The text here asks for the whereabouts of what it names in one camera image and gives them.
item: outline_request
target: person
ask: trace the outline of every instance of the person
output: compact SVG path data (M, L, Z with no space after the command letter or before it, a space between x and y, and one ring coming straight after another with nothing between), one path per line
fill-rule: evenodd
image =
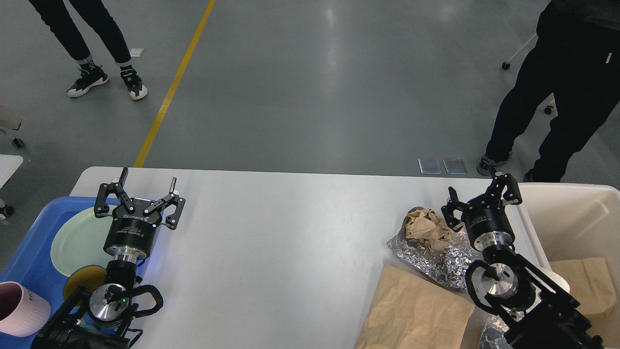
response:
M476 166L489 175L504 165L515 139L551 93L557 117L526 182L559 182L572 155L603 125L620 100L620 1L553 0L541 13L538 41L504 98L486 152Z
M108 75L102 66L96 65L82 34L71 19L63 0L29 0L41 15L44 23L69 55L79 64L80 77L67 89L69 97L79 97L92 87L105 84ZM69 0L73 8L91 26L103 41L116 64L120 67L120 76L127 86L133 100L142 99L148 93L138 72L132 67L129 49L123 33L110 16L101 0Z

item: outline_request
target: pink mug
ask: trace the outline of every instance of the pink mug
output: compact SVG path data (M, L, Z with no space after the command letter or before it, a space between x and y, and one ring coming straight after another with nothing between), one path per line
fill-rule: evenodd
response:
M50 318L48 301L15 281L0 283L0 332L28 337Z

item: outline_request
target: white shoe sole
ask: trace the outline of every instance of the white shoe sole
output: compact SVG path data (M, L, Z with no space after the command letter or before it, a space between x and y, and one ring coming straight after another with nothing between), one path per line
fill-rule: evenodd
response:
M131 99L133 99L134 101L137 101L139 99L142 99L144 97L146 97L146 94L149 93L149 90L146 88L145 85L142 85L142 89L140 90L138 96L136 96L135 93L133 93L132 91L129 92L129 97Z
M103 78L100 78L99 80L95 81L94 83L90 84L87 88L85 89L70 89L69 91L67 91L67 96L71 97L71 98L76 98L79 96L83 96L85 95L93 86L98 86L98 85L103 85L106 82L108 82L110 78L106 77L105 80Z

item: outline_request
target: white table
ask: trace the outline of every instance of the white table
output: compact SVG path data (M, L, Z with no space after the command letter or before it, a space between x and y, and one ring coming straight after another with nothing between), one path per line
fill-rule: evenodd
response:
M3 155L0 154L0 188L11 178L13 173L24 162L24 158L19 155ZM0 208L6 203L0 198ZM4 215L0 213L0 219L4 219Z
M72 196L96 196L121 168L89 168ZM351 349L407 211L439 211L453 186L468 200L487 179L131 168L131 197L159 199L171 178L187 199L177 230L162 227L144 283L164 308L136 319L135 348ZM535 265L525 210L507 208L517 252ZM477 348L486 314L462 348Z

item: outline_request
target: gray sneaker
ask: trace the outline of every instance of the gray sneaker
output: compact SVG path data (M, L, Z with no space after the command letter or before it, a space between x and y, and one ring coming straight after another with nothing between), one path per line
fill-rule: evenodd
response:
M478 173L480 173L482 176L488 177L491 175L490 167L492 166L497 169L499 166L506 165L506 163L510 160L510 155L512 155L512 152L508 154L508 159L504 161L495 161L489 158L487 155L483 155L480 159L480 163L476 165L476 171L478 171Z

